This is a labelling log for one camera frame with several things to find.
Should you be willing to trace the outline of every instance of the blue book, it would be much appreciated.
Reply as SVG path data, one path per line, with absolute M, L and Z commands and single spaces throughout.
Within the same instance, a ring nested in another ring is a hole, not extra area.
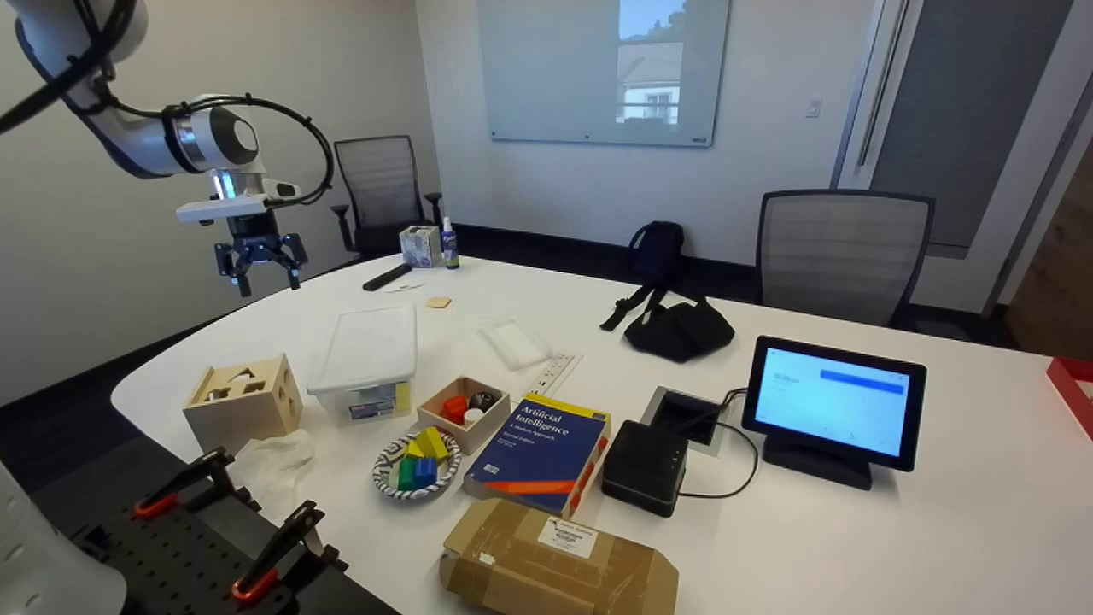
M 569 518 L 608 448 L 608 427 L 608 414 L 534 393 L 467 469 L 465 493 Z

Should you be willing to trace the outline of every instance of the white paper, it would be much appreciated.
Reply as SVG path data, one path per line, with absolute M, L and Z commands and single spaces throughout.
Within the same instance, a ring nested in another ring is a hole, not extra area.
M 499 351 L 499 359 L 508 371 L 526 371 L 526 366 L 549 359 L 549 349 L 536 334 L 519 327 L 517 322 L 481 327 L 481 334 L 485 334 L 489 349 Z
M 582 556 L 582 562 L 591 556 L 599 536 L 603 536 L 599 531 L 576 528 L 576 522 L 566 522 L 556 518 L 549 518 L 539 531 L 539 543 L 565 552 L 569 556 Z

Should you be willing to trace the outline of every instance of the whiteboard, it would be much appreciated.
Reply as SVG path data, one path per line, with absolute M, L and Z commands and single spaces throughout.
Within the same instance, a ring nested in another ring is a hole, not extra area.
M 499 144 L 714 146 L 729 0 L 477 0 Z

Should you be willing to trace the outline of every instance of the black bag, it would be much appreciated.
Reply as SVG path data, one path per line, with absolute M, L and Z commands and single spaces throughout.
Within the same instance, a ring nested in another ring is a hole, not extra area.
M 672 286 L 683 278 L 683 227 L 651 219 L 629 241 L 624 256 L 629 278 L 641 286 L 631 299 L 615 301 L 615 314 L 603 324 L 606 331 L 615 331 L 651 290 Z
M 663 290 L 650 299 L 650 308 L 624 327 L 624 342 L 640 351 L 691 362 L 724 349 L 735 327 L 704 301 L 663 308 Z
M 629 241 L 629 274 L 640 283 L 669 286 L 683 274 L 683 227 L 650 222 Z

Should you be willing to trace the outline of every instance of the white table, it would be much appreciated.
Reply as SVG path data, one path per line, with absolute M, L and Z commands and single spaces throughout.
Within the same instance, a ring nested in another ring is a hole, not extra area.
M 608 409 L 615 427 L 640 416 L 655 387 L 722 401 L 729 387 L 749 384 L 755 334 L 910 359 L 930 366 L 912 477 L 875 471 L 875 490 L 858 493 L 761 464 L 740 499 L 679 499 L 669 521 L 606 499 L 595 481 L 576 521 L 663 552 L 679 567 L 683 615 L 1093 610 L 1093 441 L 1056 397 L 1043 355 L 714 301 L 737 340 L 717 355 L 672 366 L 624 349 L 621 327 L 599 327 L 629 283 L 465 261 L 461 269 L 414 269 L 367 294 L 362 281 L 394 264 L 338 269 L 202 327 L 129 372 L 114 403 L 169 453 L 195 458 L 181 407 L 204 366 L 287 351 L 306 390 L 335 314 L 390 294 L 417 305 L 414 403 L 454 376 L 519 401 L 536 371 L 514 372 L 485 346 L 481 324 L 499 322 L 544 334 L 555 351 L 574 351 L 555 397 Z M 429 310 L 434 294 L 454 299 L 451 308 Z M 410 615 L 465 611 L 439 581 L 439 554 L 473 499 L 448 490 L 421 509 L 398 509 L 368 481 L 375 456 L 410 427 L 414 416 L 347 424 L 306 397 L 304 431 L 318 453 L 295 496 L 328 513 L 322 542 L 384 603 Z M 730 490 L 749 458 L 740 441 L 729 441 L 722 458 L 691 456 L 687 490 Z

